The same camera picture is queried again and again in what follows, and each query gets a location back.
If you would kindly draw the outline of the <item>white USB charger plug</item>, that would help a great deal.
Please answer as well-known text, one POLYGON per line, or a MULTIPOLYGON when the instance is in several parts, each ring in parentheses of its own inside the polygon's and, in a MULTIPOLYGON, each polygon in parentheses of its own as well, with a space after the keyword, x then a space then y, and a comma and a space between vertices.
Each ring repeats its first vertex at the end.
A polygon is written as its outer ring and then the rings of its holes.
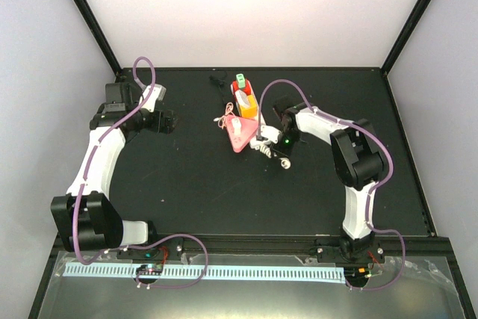
POLYGON ((234 117, 231 120, 232 128, 235 135, 239 135, 241 133, 242 125, 239 117, 234 117))

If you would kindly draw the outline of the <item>pink triangular power strip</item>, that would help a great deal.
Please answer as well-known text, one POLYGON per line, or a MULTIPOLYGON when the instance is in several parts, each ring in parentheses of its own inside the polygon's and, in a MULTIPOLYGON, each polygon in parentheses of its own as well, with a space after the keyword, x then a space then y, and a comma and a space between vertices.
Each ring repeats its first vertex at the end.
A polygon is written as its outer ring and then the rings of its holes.
POLYGON ((235 153, 241 152, 251 139, 256 135, 258 129, 258 121, 249 118, 226 116, 226 131, 232 150, 235 153))

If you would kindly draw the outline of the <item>white long power strip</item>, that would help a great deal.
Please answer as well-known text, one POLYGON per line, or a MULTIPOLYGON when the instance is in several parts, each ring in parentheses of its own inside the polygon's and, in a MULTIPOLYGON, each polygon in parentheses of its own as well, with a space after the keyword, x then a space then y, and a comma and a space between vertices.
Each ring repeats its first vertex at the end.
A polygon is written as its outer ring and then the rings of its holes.
MULTIPOLYGON (((235 101, 235 107, 237 108, 237 111, 238 111, 238 103, 237 103, 237 100, 236 100, 235 95, 234 95, 233 93, 232 93, 232 95, 233 95, 233 99, 234 99, 234 101, 235 101)), ((253 95, 253 96, 255 97, 257 103, 258 103, 258 100, 257 100, 257 98, 256 98, 256 96, 255 96, 255 93, 254 93, 254 90, 253 90, 253 89, 252 89, 252 93, 251 93, 250 95, 253 95)), ((261 114, 261 112, 259 111, 259 109, 258 109, 257 119, 250 119, 250 120, 255 120, 256 122, 258 122, 258 120, 261 120, 261 121, 264 120, 264 118, 262 117, 262 114, 261 114)))

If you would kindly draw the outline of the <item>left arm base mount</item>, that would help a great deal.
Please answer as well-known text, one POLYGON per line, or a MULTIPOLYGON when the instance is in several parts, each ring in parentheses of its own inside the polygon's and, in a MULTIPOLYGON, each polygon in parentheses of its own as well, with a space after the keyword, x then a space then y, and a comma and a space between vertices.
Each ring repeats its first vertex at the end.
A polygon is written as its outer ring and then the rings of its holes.
POLYGON ((148 250, 127 249, 118 251, 117 259, 135 262, 178 261, 182 254, 184 238, 173 238, 148 250))

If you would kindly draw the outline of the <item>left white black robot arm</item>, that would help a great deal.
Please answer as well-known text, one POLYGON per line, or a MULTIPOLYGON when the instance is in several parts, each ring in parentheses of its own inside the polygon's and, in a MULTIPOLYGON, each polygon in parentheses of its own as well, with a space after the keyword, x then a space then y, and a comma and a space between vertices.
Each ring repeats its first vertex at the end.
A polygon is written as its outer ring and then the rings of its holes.
POLYGON ((160 240, 150 221, 121 218, 110 201, 117 159, 128 136, 142 130, 169 134, 177 119, 162 108, 165 87, 156 84, 134 100, 128 83, 106 84, 105 102, 90 121, 87 152, 66 194, 56 196, 51 212, 65 250, 106 250, 134 245, 143 258, 153 258, 160 240))

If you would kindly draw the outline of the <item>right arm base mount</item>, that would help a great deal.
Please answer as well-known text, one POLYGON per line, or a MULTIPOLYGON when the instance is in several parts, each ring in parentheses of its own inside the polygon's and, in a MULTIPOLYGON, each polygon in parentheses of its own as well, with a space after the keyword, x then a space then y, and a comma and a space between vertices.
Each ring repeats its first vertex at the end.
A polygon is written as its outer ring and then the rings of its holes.
POLYGON ((368 264, 374 260, 384 262, 383 254, 379 251, 378 243, 374 239, 352 242, 345 237, 319 237, 309 252, 319 262, 368 264))

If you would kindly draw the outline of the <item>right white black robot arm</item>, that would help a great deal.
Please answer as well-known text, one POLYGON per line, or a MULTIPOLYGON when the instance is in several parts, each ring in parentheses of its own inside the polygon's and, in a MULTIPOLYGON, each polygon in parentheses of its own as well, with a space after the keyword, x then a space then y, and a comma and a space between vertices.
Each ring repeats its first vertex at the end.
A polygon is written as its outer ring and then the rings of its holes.
POLYGON ((284 166, 301 134, 311 134, 332 148, 335 172, 345 188, 345 215, 338 246, 347 261, 358 261, 373 243, 375 185, 385 178, 388 160, 379 145, 363 131, 375 134, 368 120, 347 122, 321 115, 305 103, 293 105, 284 96, 273 105, 282 129, 271 152, 284 166))

